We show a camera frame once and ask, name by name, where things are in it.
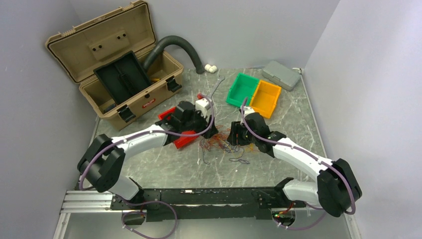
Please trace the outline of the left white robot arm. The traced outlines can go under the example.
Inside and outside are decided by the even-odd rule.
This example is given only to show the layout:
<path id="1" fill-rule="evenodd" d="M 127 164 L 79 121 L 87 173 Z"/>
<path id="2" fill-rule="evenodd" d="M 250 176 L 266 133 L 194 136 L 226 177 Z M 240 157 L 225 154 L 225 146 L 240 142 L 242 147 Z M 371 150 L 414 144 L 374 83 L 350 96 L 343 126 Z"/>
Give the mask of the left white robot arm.
<path id="1" fill-rule="evenodd" d="M 118 137 L 105 134 L 95 137 L 77 165 L 81 174 L 79 188 L 85 191 L 83 182 L 87 180 L 91 189 L 114 193 L 130 209 L 137 209 L 144 202 L 144 190 L 134 180 L 121 175 L 126 159 L 164 147 L 181 137 L 210 138 L 216 133 L 211 98 L 204 97 L 194 104 L 181 101 L 173 112 L 146 129 Z"/>

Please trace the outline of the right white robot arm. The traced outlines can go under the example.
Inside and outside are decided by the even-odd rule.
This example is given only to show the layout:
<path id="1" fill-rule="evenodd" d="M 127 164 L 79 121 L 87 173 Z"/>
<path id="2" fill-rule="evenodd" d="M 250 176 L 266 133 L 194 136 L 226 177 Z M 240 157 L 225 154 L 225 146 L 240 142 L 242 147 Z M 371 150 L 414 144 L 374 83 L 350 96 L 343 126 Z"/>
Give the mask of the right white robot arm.
<path id="1" fill-rule="evenodd" d="M 346 160 L 333 161 L 304 149 L 285 134 L 270 130 L 259 113 L 233 121 L 227 140 L 233 146 L 254 144 L 262 153 L 293 165 L 312 179 L 283 180 L 274 193 L 277 205 L 285 207 L 292 201 L 302 201 L 334 217 L 355 213 L 362 190 Z"/>

